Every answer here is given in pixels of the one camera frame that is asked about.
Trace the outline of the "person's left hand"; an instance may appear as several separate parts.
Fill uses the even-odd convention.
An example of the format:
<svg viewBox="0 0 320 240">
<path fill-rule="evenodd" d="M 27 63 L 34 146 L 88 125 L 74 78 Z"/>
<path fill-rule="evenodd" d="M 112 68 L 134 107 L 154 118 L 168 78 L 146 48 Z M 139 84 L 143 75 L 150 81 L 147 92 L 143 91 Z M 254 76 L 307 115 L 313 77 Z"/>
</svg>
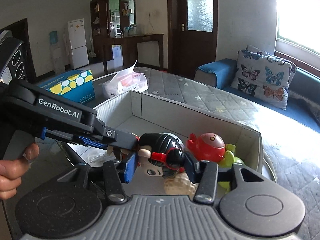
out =
<svg viewBox="0 0 320 240">
<path fill-rule="evenodd" d="M 22 176 L 29 170 L 30 162 L 39 156 L 39 146 L 33 142 L 25 150 L 25 156 L 15 160 L 1 160 L 0 199 L 7 200 L 17 193 Z"/>
</svg>

